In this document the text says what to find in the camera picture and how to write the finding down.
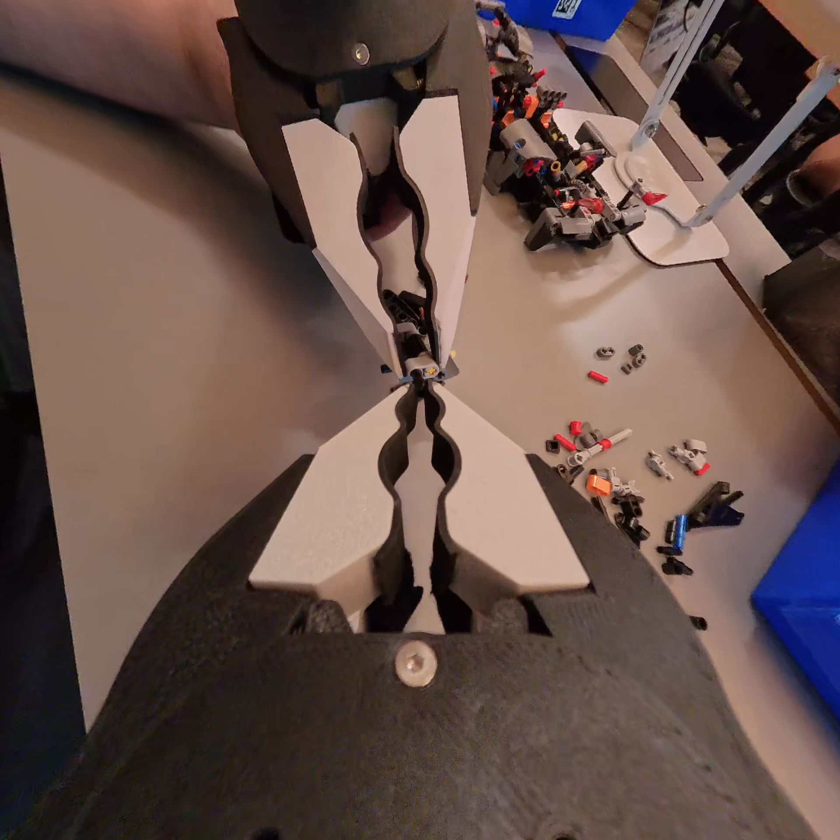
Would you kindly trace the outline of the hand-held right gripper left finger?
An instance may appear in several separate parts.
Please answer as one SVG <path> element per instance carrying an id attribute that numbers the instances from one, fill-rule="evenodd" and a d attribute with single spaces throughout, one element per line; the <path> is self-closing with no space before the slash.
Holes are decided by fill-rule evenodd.
<path id="1" fill-rule="evenodd" d="M 396 483 L 409 462 L 418 390 L 398 386 L 311 457 L 251 571 L 258 591 L 308 595 L 400 633 L 418 587 Z"/>

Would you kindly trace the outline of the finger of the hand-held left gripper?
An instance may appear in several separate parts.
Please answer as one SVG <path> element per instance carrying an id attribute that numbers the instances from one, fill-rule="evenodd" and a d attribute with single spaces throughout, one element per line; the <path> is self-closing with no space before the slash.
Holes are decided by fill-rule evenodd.
<path id="1" fill-rule="evenodd" d="M 366 175 L 357 145 L 318 119 L 288 124 L 282 136 L 316 260 L 382 362 L 402 375 L 394 323 L 381 298 L 382 266 L 362 227 Z"/>
<path id="2" fill-rule="evenodd" d="M 447 360 L 455 342 L 476 226 L 458 97 L 422 100 L 399 134 L 399 151 L 404 176 L 423 208 L 421 257 L 434 281 L 437 353 Z"/>

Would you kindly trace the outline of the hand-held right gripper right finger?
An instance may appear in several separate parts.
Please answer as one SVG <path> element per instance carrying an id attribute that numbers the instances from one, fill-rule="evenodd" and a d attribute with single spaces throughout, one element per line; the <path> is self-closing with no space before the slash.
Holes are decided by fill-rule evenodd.
<path id="1" fill-rule="evenodd" d="M 429 385 L 425 417 L 437 500 L 432 595 L 445 629 L 470 629 L 475 615 L 523 596 L 581 592 L 591 579 L 518 444 L 448 388 Z"/>

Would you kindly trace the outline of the pile of lego pieces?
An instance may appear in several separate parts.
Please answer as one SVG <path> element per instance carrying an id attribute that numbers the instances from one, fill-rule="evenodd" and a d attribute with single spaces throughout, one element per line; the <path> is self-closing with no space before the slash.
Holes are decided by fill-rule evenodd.
<path id="1" fill-rule="evenodd" d="M 545 441 L 549 455 L 562 456 L 555 471 L 568 485 L 584 479 L 584 491 L 593 507 L 615 525 L 636 547 L 643 547 L 651 532 L 643 524 L 645 498 L 634 480 L 624 480 L 613 467 L 594 467 L 593 461 L 626 441 L 632 430 L 623 428 L 603 435 L 588 423 L 572 422 L 567 434 L 555 434 Z M 743 492 L 726 481 L 714 482 L 686 511 L 667 520 L 663 541 L 656 547 L 661 571 L 667 576 L 688 577 L 694 571 L 684 559 L 691 532 L 734 529 L 742 525 L 744 513 L 737 504 Z"/>

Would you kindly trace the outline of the yellow axle lego assembly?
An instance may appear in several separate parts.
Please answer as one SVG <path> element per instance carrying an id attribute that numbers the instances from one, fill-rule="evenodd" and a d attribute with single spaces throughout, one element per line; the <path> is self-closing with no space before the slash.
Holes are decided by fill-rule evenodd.
<path id="1" fill-rule="evenodd" d="M 408 290 L 396 292 L 385 289 L 383 291 L 383 302 L 395 328 L 392 336 L 395 340 L 397 361 L 391 365 L 383 364 L 381 372 L 394 374 L 396 377 L 396 385 L 392 387 L 392 391 L 394 391 L 398 386 L 410 385 L 412 382 L 413 378 L 405 376 L 404 363 L 406 360 L 422 354 L 428 354 L 434 358 L 432 355 L 432 339 L 427 326 L 427 301 L 424 296 Z M 440 368 L 439 375 L 427 381 L 444 382 L 459 374 L 454 351 L 451 351 L 446 366 L 438 365 Z"/>

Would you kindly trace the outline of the person's left forearm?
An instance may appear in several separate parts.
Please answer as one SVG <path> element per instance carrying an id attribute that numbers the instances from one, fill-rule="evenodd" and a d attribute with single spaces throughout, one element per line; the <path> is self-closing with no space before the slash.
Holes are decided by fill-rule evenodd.
<path id="1" fill-rule="evenodd" d="M 180 122 L 237 130 L 229 1 L 2 1 L 2 63 Z"/>

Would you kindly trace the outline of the partly built lego car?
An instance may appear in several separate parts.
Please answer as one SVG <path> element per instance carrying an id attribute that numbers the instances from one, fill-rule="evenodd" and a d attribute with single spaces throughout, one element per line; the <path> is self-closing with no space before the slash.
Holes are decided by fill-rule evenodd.
<path id="1" fill-rule="evenodd" d="M 667 195 L 636 179 L 613 200 L 595 174 L 617 153 L 589 120 L 574 140 L 554 120 L 562 90 L 541 83 L 545 70 L 528 58 L 490 62 L 493 111 L 484 184 L 509 193 L 528 216 L 524 243 L 537 251 L 551 243 L 598 249 L 641 227 L 650 207 Z"/>

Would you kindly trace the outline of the white rounded board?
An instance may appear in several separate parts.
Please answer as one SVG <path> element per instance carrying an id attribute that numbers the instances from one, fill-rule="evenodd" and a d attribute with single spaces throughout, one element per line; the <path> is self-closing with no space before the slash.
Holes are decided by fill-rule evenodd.
<path id="1" fill-rule="evenodd" d="M 614 204 L 619 204 L 632 186 L 641 186 L 643 193 L 664 195 L 656 204 L 642 205 L 645 219 L 628 234 L 639 255 L 660 267 L 716 261 L 729 255 L 729 243 L 716 223 L 685 226 L 699 203 L 653 140 L 632 149 L 638 128 L 634 121 L 566 107 L 556 109 L 553 120 L 570 140 L 575 140 L 583 123 L 591 123 L 616 152 L 594 174 Z"/>

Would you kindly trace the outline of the person's legs blue pants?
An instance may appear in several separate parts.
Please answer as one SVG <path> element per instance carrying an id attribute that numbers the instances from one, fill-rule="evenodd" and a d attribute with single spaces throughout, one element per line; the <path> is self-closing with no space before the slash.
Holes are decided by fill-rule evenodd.
<path id="1" fill-rule="evenodd" d="M 85 738 L 5 183 L 1 183 L 1 830 Z"/>

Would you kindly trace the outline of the white book stand frame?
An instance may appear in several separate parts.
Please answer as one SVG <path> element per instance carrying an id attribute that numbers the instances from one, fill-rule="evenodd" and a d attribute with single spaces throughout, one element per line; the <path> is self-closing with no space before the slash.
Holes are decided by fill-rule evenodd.
<path id="1" fill-rule="evenodd" d="M 665 78 L 656 90 L 655 97 L 648 106 L 643 121 L 630 140 L 628 153 L 624 157 L 624 170 L 631 179 L 630 186 L 632 188 L 646 185 L 641 179 L 641 174 L 646 171 L 645 166 L 647 165 L 642 150 L 658 131 L 660 117 L 669 105 L 678 84 L 686 74 L 690 60 L 697 53 L 701 41 L 721 5 L 723 5 L 722 1 L 702 3 L 699 12 L 692 19 L 691 27 L 671 62 Z M 805 86 L 788 111 L 760 142 L 756 150 L 729 177 L 726 186 L 709 205 L 699 206 L 690 217 L 681 217 L 675 210 L 663 205 L 662 202 L 665 199 L 660 197 L 657 203 L 659 208 L 671 216 L 680 228 L 698 228 L 708 224 L 735 195 L 741 192 L 747 182 L 770 159 L 771 155 L 782 146 L 782 143 L 792 136 L 793 132 L 800 127 L 819 102 L 838 84 L 838 78 L 839 68 L 835 59 L 830 56 L 821 58 L 817 62 L 814 78 Z"/>

